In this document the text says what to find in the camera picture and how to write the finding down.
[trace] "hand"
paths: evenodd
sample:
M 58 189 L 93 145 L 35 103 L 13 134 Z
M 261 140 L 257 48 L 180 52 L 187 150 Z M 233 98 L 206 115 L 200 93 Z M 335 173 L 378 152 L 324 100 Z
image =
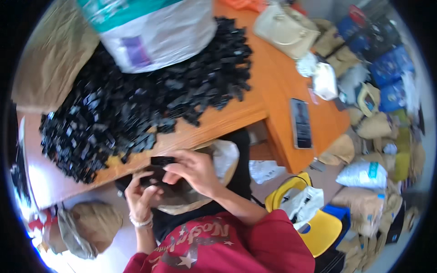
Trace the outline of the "hand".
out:
M 215 175 L 209 155 L 190 150 L 176 150 L 167 156 L 175 157 L 177 163 L 164 167 L 167 172 L 163 182 L 175 184 L 183 177 L 193 189 L 209 198 L 213 198 L 217 192 L 225 188 Z
M 125 190 L 130 215 L 137 222 L 144 222 L 150 217 L 150 201 L 159 200 L 164 191 L 155 185 L 144 188 L 140 185 L 141 177 L 150 176 L 153 172 L 134 173 L 129 186 Z

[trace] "kraft paper bag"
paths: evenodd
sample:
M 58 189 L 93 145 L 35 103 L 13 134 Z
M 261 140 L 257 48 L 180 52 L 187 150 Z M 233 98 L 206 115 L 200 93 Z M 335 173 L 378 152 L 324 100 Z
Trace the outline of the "kraft paper bag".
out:
M 12 86 L 17 110 L 38 114 L 56 111 L 98 44 L 98 35 L 75 0 L 54 1 L 19 61 Z

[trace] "star print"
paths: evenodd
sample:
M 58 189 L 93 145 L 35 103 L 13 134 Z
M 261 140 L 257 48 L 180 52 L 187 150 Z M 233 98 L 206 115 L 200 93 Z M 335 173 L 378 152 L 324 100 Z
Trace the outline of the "star print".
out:
M 178 265 L 186 265 L 188 268 L 191 268 L 191 264 L 197 261 L 197 259 L 191 258 L 190 253 L 188 253 L 187 257 L 179 256 L 179 258 L 182 262 L 180 262 Z

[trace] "beige handbag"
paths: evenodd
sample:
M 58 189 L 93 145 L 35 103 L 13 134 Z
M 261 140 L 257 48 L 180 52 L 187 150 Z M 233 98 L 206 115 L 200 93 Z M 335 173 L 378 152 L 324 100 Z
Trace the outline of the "beige handbag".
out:
M 253 32 L 293 59 L 303 57 L 320 35 L 316 24 L 287 4 L 270 2 Z

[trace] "bracelet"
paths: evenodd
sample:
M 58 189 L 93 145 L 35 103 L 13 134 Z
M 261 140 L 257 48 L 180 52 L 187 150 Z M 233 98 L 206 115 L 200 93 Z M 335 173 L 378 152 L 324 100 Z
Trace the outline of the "bracelet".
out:
M 132 224 L 133 224 L 135 227 L 137 227 L 137 228 L 142 227 L 142 226 L 145 226 L 145 225 L 148 225 L 148 224 L 151 224 L 151 227 L 153 226 L 153 222 L 152 222 L 152 219 L 153 219 L 153 213 L 152 213 L 152 212 L 150 212 L 150 217 L 149 217 L 147 220 L 145 220 L 144 222 L 138 222 L 138 221 L 136 221 L 136 220 L 132 217 L 132 215 L 130 215 L 130 214 L 129 214 L 129 219 L 131 220 Z

